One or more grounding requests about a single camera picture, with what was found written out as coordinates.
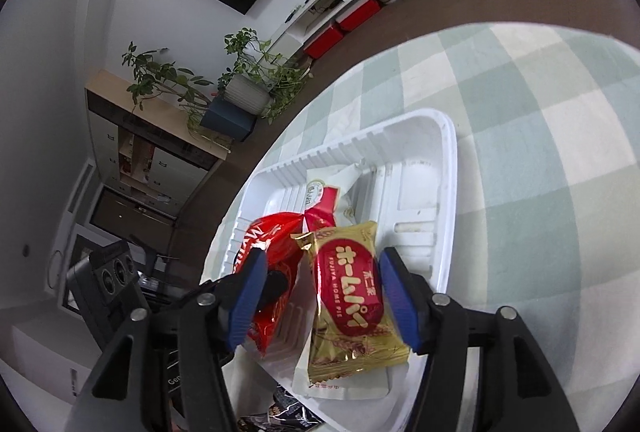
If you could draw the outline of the red chocolate snack bag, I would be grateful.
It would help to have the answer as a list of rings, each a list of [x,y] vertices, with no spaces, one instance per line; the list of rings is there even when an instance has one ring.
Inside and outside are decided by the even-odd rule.
[[[303,250],[292,236],[302,233],[303,226],[304,216],[299,212],[264,215],[250,223],[234,257],[233,272],[236,273],[254,248],[266,255],[266,282],[248,330],[248,337],[260,354],[267,352],[295,287]]]

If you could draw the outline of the gold pie snack packet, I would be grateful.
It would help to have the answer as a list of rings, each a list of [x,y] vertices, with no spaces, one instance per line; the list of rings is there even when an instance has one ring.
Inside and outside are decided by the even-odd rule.
[[[378,223],[367,221],[292,236],[309,259],[317,301],[307,367],[312,383],[408,360],[383,297],[377,231]]]

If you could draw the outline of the black snack packet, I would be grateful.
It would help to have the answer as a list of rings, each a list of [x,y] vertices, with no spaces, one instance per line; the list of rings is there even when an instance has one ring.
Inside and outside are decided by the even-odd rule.
[[[265,412],[239,418],[238,430],[244,432],[307,432],[318,429],[324,421],[304,406],[283,386],[272,394],[272,404]]]

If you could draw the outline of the green checked tablecloth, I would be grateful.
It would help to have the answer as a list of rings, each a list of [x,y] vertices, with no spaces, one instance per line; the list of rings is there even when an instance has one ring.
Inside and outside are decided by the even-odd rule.
[[[475,311],[514,308],[575,431],[628,424],[639,405],[639,52],[614,38],[471,24],[352,65],[234,189],[203,278],[257,172],[421,108],[451,119],[458,152],[448,285],[432,290]],[[476,431],[479,372],[471,348],[456,430]]]

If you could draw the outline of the tall plant in blue pot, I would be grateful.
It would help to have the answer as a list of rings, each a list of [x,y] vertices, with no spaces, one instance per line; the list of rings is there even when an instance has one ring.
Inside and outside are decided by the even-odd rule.
[[[145,101],[171,98],[186,113],[186,126],[192,133],[223,137],[243,142],[253,132],[257,116],[224,98],[224,93],[206,93],[213,82],[186,67],[166,61],[167,48],[139,51],[130,42],[122,55],[122,65],[132,70],[134,82],[127,88],[134,106],[140,111]]]

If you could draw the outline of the plant in white ribbed pot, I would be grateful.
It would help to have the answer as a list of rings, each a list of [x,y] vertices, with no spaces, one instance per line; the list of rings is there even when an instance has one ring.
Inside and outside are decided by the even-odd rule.
[[[253,28],[224,36],[224,50],[234,62],[218,78],[219,95],[248,114],[260,116],[270,103],[264,72],[258,64],[260,40]]]

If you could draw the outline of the trailing pothos plant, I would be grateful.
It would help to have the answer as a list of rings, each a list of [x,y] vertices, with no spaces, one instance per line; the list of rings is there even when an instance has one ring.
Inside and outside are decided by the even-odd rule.
[[[269,49],[269,40],[254,37],[248,51],[254,63],[250,65],[250,78],[264,87],[271,101],[262,112],[262,118],[273,123],[280,117],[303,90],[311,78],[310,67],[300,67],[280,52]]]

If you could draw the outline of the white plastic tray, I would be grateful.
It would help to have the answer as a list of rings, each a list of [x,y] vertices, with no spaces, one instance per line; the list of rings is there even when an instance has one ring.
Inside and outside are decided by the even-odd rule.
[[[375,221],[376,251],[394,247],[409,271],[435,291],[446,291],[457,208],[456,130],[441,111],[421,108],[281,160],[247,182],[239,211],[231,217],[221,255],[211,251],[204,278],[232,270],[248,225],[262,215],[302,211],[308,169],[334,165],[362,167],[350,190],[356,222]],[[300,272],[276,337],[265,356],[246,339],[245,352],[284,389],[293,393],[294,370],[316,311],[309,272]],[[426,356],[411,353],[404,365],[386,369],[390,392],[377,400],[347,402],[296,394],[335,431],[402,431],[418,392]]]

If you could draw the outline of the left red storage box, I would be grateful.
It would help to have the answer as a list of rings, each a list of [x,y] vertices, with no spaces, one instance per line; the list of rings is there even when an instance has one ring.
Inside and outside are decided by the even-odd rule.
[[[335,24],[330,24],[323,28],[316,36],[313,36],[303,48],[304,53],[311,59],[318,60],[326,52],[330,51],[344,38],[341,28]]]

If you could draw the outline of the red storage box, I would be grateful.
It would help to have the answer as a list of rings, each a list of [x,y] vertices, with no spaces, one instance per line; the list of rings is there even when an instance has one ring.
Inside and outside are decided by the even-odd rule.
[[[330,24],[323,28],[316,36],[313,36],[303,48],[304,53],[311,59],[318,60],[326,52],[330,51],[344,38],[341,28],[335,24]]]
[[[382,9],[378,0],[358,0],[335,18],[343,32],[350,33]]]

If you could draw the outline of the right red storage box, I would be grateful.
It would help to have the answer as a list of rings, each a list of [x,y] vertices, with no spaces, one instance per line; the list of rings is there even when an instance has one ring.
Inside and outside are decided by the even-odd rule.
[[[350,33],[382,9],[378,0],[358,0],[335,18],[343,32]]]

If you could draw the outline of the wooden wall cabinet shelving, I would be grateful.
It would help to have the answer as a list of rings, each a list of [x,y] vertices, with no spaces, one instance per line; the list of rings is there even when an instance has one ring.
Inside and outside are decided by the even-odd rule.
[[[100,70],[86,85],[94,158],[102,182],[145,207],[178,217],[225,161],[231,137],[188,127],[185,111],[161,98],[132,102],[129,82]]]

